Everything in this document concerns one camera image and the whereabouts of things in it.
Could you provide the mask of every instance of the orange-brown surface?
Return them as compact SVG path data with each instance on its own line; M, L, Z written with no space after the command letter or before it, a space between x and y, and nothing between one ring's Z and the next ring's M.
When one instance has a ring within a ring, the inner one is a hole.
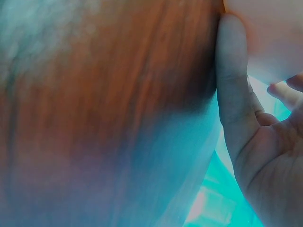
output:
M175 148L184 138L169 134L214 94L222 9L219 0L106 1L35 76L12 63L0 88L2 222L182 225L211 154L204 141Z

